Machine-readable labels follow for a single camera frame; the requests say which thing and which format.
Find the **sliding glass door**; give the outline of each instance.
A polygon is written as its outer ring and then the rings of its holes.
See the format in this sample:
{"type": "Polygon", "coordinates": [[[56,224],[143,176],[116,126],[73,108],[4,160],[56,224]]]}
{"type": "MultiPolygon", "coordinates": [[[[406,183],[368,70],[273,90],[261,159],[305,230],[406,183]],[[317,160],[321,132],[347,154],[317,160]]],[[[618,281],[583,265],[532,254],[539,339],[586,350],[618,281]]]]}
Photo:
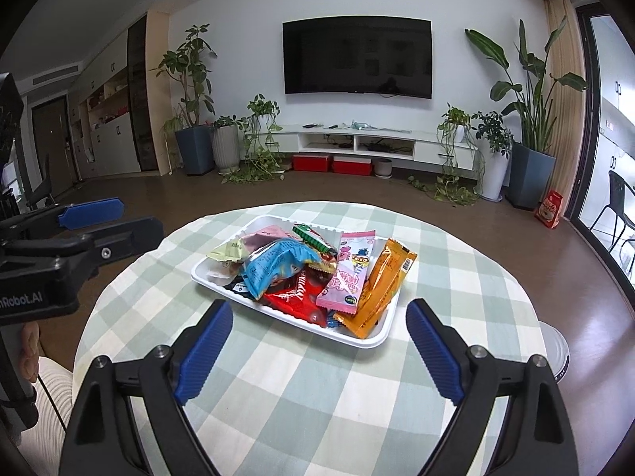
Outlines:
{"type": "Polygon", "coordinates": [[[635,54],[599,4],[580,7],[589,91],[567,215],[635,303],[635,54]]]}

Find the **front door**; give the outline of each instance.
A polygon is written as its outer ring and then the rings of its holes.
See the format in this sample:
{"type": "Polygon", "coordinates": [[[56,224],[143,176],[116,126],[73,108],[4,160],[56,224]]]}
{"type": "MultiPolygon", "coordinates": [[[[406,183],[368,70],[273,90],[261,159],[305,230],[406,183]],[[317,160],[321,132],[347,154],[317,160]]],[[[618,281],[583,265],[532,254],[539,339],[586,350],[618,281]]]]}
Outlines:
{"type": "Polygon", "coordinates": [[[40,172],[44,179],[46,177],[44,161],[48,155],[52,195],[55,197],[68,190],[77,180],[72,160],[66,97],[62,96],[33,107],[31,113],[40,172]]]}

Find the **checkered tablecloth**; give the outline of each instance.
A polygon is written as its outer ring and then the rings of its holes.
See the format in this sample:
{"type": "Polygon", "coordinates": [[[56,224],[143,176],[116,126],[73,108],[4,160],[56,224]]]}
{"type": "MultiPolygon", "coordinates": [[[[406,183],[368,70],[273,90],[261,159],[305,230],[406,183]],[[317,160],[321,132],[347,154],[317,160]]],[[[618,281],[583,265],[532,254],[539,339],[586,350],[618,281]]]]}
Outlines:
{"type": "MultiPolygon", "coordinates": [[[[454,406],[437,392],[406,330],[406,305],[415,297],[424,297],[468,345],[517,361],[545,354],[523,288],[458,238],[369,205],[285,203],[199,218],[126,268],[88,320],[75,357],[74,395],[97,355],[140,358],[195,324],[217,294],[194,283],[191,268],[262,214],[349,231],[375,229],[418,259],[402,286],[390,336],[374,349],[342,345],[233,303],[234,329],[201,394],[185,406],[223,476],[418,474],[454,406]]],[[[505,404],[496,400],[470,474],[487,468],[505,404]]],[[[140,399],[134,406],[150,465],[155,474],[167,474],[140,399]]]]}

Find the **snack package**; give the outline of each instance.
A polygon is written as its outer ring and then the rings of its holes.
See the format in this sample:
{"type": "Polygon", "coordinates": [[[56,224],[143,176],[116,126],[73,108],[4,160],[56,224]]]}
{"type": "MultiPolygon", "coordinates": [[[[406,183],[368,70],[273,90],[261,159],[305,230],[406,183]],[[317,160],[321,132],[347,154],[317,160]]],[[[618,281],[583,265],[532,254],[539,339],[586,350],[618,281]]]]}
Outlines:
{"type": "Polygon", "coordinates": [[[209,252],[207,257],[220,263],[237,263],[243,261],[249,254],[251,251],[245,248],[242,238],[234,238],[209,252]]]}
{"type": "Polygon", "coordinates": [[[547,197],[536,209],[534,216],[550,229],[558,225],[560,221],[560,207],[562,206],[562,195],[554,190],[549,190],[547,197]]]}
{"type": "Polygon", "coordinates": [[[265,292],[262,302],[309,324],[326,327],[326,313],[315,304],[323,288],[320,280],[310,276],[309,270],[304,269],[293,279],[291,288],[265,292]]]}
{"type": "Polygon", "coordinates": [[[320,272],[334,274],[335,270],[337,270],[337,259],[335,256],[332,255],[331,252],[320,252],[313,246],[309,246],[309,248],[317,253],[320,257],[320,261],[318,263],[307,263],[307,267],[319,270],[320,272]]]}
{"type": "Polygon", "coordinates": [[[227,288],[228,290],[231,290],[239,295],[242,295],[242,297],[247,297],[248,299],[252,298],[252,294],[249,293],[249,290],[246,284],[244,283],[244,280],[242,279],[241,275],[235,277],[231,281],[231,283],[226,284],[224,288],[227,288]]]}
{"type": "Polygon", "coordinates": [[[330,253],[333,256],[337,255],[337,251],[333,246],[329,245],[329,243],[310,226],[304,223],[297,223],[293,226],[293,232],[296,233],[304,243],[313,247],[318,252],[323,254],[330,253]]]}
{"type": "Polygon", "coordinates": [[[389,238],[364,283],[357,314],[352,317],[338,312],[335,318],[358,338],[367,338],[416,258],[415,252],[389,238]]]}
{"type": "Polygon", "coordinates": [[[344,324],[342,324],[338,319],[335,318],[335,314],[337,313],[337,311],[329,311],[328,314],[326,315],[326,327],[344,327],[344,324]]]}
{"type": "Polygon", "coordinates": [[[208,278],[231,279],[236,277],[240,270],[240,263],[234,261],[217,261],[213,263],[207,271],[208,278]]]}
{"type": "Polygon", "coordinates": [[[298,240],[298,236],[281,229],[277,225],[270,225],[255,233],[248,234],[242,238],[234,238],[210,252],[207,257],[214,261],[233,263],[242,263],[247,256],[256,249],[268,245],[274,240],[280,238],[294,238],[298,240]]]}
{"type": "Polygon", "coordinates": [[[256,249],[264,247],[272,241],[278,240],[280,238],[293,238],[294,240],[300,239],[295,234],[288,233],[277,225],[270,225],[268,227],[260,229],[259,231],[256,231],[255,233],[243,236],[241,239],[245,248],[249,252],[253,252],[256,249]]]}
{"type": "Polygon", "coordinates": [[[318,306],[343,313],[357,312],[374,243],[375,231],[342,234],[337,271],[318,296],[318,306]]]}
{"type": "Polygon", "coordinates": [[[320,260],[316,251],[300,241],[282,238],[252,252],[242,264],[240,274],[257,301],[272,284],[297,274],[306,263],[320,260]]]}

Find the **red snack bag on floor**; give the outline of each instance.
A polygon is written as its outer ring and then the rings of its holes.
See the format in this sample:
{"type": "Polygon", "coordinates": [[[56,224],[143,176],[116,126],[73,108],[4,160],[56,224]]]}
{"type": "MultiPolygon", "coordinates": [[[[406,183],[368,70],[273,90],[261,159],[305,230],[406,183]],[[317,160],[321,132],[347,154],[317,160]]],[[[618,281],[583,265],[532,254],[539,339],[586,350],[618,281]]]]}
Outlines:
{"type": "Polygon", "coordinates": [[[293,279],[290,288],[280,291],[265,292],[262,301],[287,315],[326,327],[326,312],[316,306],[316,297],[322,292],[326,283],[313,277],[305,268],[293,279]]]}
{"type": "Polygon", "coordinates": [[[550,229],[558,225],[560,220],[560,207],[562,206],[562,195],[554,190],[549,190],[547,196],[536,209],[534,216],[550,229]]]}

